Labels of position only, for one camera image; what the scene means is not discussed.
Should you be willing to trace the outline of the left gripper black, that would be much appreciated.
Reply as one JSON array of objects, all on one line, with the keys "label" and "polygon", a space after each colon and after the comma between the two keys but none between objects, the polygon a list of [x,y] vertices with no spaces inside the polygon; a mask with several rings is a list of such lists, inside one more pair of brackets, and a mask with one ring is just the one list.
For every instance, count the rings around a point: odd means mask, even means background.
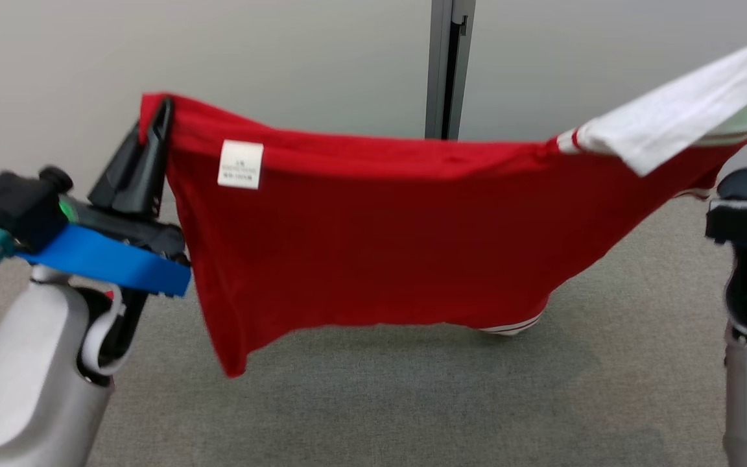
[{"label": "left gripper black", "polygon": [[[174,101],[164,97],[147,125],[134,122],[89,192],[91,204],[113,205],[125,215],[160,214],[173,121]],[[190,264],[183,230],[178,225],[122,216],[91,204],[68,197],[70,221],[172,262]]]}]

